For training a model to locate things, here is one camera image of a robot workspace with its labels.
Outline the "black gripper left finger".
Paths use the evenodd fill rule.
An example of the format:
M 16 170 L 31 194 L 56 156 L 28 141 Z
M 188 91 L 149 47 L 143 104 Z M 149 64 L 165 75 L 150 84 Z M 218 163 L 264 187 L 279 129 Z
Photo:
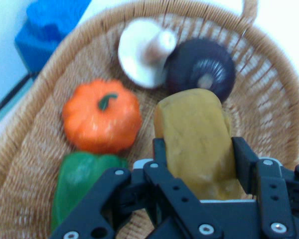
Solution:
M 52 233 L 54 239 L 113 239 L 134 211 L 145 209 L 151 239 L 221 239 L 223 229 L 166 163 L 163 139 L 153 140 L 154 160 L 141 169 L 106 170 Z

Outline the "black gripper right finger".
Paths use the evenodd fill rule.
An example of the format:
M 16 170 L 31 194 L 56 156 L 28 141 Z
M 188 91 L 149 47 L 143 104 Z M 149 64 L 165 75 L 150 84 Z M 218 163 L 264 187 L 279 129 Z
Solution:
M 233 137 L 237 178 L 256 197 L 263 239 L 299 239 L 299 164 L 285 168 L 260 158 L 242 137 Z

